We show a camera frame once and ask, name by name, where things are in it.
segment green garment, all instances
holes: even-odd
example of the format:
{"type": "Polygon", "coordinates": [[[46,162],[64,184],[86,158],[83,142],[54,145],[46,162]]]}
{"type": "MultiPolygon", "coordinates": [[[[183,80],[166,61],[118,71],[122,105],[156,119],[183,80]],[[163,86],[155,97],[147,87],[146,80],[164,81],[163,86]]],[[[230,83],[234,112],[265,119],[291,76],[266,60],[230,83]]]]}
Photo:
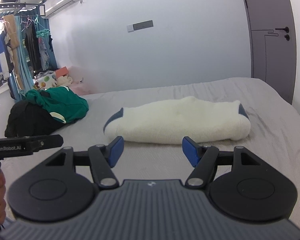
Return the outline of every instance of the green garment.
{"type": "Polygon", "coordinates": [[[41,106],[62,123],[72,123],[86,116],[87,100],[73,93],[68,87],[49,88],[45,91],[32,89],[26,93],[26,100],[41,106]]]}

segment door handle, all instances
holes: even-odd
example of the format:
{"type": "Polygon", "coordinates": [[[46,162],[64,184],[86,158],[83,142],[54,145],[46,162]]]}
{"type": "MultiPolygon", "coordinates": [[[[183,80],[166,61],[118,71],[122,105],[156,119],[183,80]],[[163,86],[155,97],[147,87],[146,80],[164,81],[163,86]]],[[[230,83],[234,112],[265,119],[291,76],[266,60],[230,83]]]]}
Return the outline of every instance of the door handle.
{"type": "Polygon", "coordinates": [[[286,33],[289,33],[289,28],[285,27],[285,28],[276,28],[277,31],[285,31],[286,33]]]}

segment gray ribbed panel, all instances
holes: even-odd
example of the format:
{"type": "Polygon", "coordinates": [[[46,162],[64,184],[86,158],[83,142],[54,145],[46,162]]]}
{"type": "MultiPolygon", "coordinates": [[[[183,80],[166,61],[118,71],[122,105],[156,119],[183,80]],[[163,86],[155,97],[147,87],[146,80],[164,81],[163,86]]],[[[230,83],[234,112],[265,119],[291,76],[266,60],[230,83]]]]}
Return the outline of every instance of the gray ribbed panel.
{"type": "Polygon", "coordinates": [[[102,191],[88,210],[55,224],[18,220],[1,233],[6,240],[297,240],[288,220],[266,225],[240,223],[222,215],[202,191],[179,180],[126,180],[102,191]]]}

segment black circular joint cover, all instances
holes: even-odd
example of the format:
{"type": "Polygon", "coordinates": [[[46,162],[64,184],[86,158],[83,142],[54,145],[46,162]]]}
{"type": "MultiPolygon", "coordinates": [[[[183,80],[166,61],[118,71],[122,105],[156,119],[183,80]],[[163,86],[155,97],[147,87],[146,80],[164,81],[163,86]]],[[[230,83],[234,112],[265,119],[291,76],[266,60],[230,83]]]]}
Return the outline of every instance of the black circular joint cover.
{"type": "Polygon", "coordinates": [[[84,211],[94,199],[94,188],[85,177],[52,167],[35,169],[16,180],[8,202],[16,217],[37,222],[69,219],[84,211]]]}
{"type": "Polygon", "coordinates": [[[211,183],[209,196],[226,215],[255,223],[288,218],[297,190],[289,179],[269,166],[266,172],[224,174],[211,183]]]}

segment white switch plate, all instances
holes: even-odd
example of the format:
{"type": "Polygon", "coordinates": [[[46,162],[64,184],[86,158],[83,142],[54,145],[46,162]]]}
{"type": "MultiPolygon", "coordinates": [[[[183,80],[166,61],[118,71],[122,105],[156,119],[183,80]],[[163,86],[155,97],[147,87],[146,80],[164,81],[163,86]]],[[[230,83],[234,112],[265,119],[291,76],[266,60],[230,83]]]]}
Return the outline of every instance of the white switch plate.
{"type": "Polygon", "coordinates": [[[127,30],[129,32],[133,32],[133,24],[127,25],[127,30]]]}

